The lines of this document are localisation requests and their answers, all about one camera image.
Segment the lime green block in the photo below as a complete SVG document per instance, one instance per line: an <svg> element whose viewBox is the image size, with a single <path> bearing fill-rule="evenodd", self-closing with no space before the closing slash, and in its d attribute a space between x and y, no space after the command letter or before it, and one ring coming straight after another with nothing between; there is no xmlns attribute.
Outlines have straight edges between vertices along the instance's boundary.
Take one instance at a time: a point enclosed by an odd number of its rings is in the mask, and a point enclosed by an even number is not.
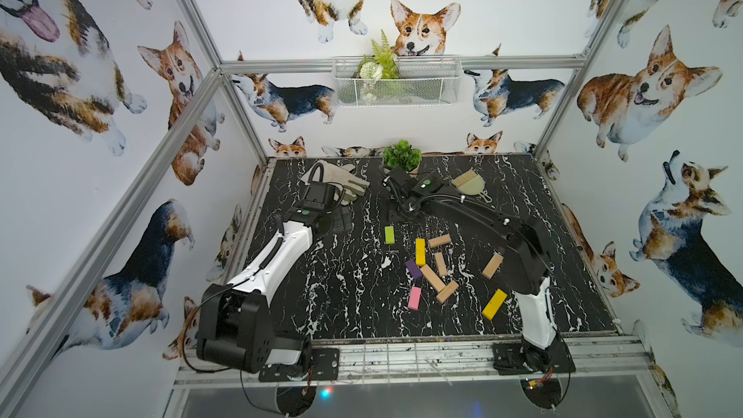
<svg viewBox="0 0 743 418"><path fill-rule="evenodd" d="M392 226L387 226L384 229L384 237L387 245L393 245L395 243L395 230Z"/></svg>

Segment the small yellow block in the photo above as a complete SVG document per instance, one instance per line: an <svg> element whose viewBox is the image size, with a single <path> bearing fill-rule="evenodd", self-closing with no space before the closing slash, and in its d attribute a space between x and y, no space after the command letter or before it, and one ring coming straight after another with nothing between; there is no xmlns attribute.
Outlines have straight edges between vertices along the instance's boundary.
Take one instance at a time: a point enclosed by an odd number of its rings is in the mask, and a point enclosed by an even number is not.
<svg viewBox="0 0 743 418"><path fill-rule="evenodd" d="M415 263L418 267L426 265L426 241L423 238L415 240Z"/></svg>

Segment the purple block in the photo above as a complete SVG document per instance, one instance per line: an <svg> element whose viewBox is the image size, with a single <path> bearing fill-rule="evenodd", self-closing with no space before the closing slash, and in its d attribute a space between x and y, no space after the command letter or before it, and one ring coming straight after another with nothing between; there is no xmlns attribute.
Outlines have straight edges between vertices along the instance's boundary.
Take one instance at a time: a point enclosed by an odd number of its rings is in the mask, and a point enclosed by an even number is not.
<svg viewBox="0 0 743 418"><path fill-rule="evenodd" d="M420 267L416 264L416 262L413 259L406 261L406 270L414 281L417 281L423 278L423 273Z"/></svg>

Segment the long wooden block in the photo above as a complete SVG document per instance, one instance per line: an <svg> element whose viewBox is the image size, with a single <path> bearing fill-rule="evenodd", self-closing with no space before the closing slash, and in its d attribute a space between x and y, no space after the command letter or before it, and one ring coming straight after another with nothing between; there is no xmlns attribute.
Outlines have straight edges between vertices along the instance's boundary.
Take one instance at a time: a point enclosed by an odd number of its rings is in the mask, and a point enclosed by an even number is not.
<svg viewBox="0 0 743 418"><path fill-rule="evenodd" d="M446 288L446 284L444 284L443 280L437 276L437 273L429 265L421 266L420 271L437 293L441 293Z"/></svg>

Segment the pink block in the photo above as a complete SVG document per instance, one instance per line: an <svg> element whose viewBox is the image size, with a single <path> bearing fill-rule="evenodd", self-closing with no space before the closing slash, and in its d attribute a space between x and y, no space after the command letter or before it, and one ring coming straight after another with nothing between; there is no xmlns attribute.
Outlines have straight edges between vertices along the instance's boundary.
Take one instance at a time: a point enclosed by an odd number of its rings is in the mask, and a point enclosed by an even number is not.
<svg viewBox="0 0 743 418"><path fill-rule="evenodd" d="M420 306L422 288L419 286L412 286L408 295L407 307L411 311L418 311Z"/></svg>

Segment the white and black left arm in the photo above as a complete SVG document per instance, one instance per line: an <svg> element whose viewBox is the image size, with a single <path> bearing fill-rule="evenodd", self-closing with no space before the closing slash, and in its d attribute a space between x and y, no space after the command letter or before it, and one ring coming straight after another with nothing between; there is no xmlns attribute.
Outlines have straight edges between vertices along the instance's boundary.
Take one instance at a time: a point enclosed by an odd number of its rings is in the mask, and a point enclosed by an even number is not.
<svg viewBox="0 0 743 418"><path fill-rule="evenodd" d="M276 232L253 261L227 284L207 288L199 305L197 358L222 371L259 373L277 367L289 377L309 373L311 341L277 333L270 305L294 264L310 249L315 231L332 224L341 198L337 186L309 182L301 200L276 216Z"/></svg>

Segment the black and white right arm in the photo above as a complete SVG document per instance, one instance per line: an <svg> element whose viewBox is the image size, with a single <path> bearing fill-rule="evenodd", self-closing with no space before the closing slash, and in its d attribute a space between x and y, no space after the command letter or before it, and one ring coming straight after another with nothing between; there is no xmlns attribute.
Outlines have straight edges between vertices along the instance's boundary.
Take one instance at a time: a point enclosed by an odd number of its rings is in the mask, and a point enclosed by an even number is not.
<svg viewBox="0 0 743 418"><path fill-rule="evenodd" d="M382 185L406 219L433 217L487 241L501 257L501 279L518 301L522 340L546 351L557 337L549 290L551 252L536 222L501 213L471 199L433 174L415 177L401 168L383 170Z"/></svg>

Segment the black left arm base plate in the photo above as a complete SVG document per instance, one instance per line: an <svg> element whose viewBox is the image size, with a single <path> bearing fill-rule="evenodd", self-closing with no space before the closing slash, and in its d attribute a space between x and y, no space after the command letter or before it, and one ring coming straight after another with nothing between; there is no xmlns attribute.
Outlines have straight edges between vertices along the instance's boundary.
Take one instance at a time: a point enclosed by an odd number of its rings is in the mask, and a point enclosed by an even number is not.
<svg viewBox="0 0 743 418"><path fill-rule="evenodd" d="M260 382L299 382L336 380L339 376L341 352L338 348L319 348L300 354L293 365L266 365L259 372Z"/></svg>

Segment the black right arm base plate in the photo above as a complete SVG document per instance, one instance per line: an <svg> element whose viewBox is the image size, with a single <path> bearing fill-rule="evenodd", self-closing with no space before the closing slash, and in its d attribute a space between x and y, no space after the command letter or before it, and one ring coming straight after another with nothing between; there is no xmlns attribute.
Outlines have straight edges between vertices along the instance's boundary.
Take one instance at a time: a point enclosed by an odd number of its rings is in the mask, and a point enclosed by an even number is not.
<svg viewBox="0 0 743 418"><path fill-rule="evenodd" d="M576 366L562 336L557 333L546 349L536 348L522 339L513 343L495 343L493 367L499 375L529 375L533 373L574 373Z"/></svg>

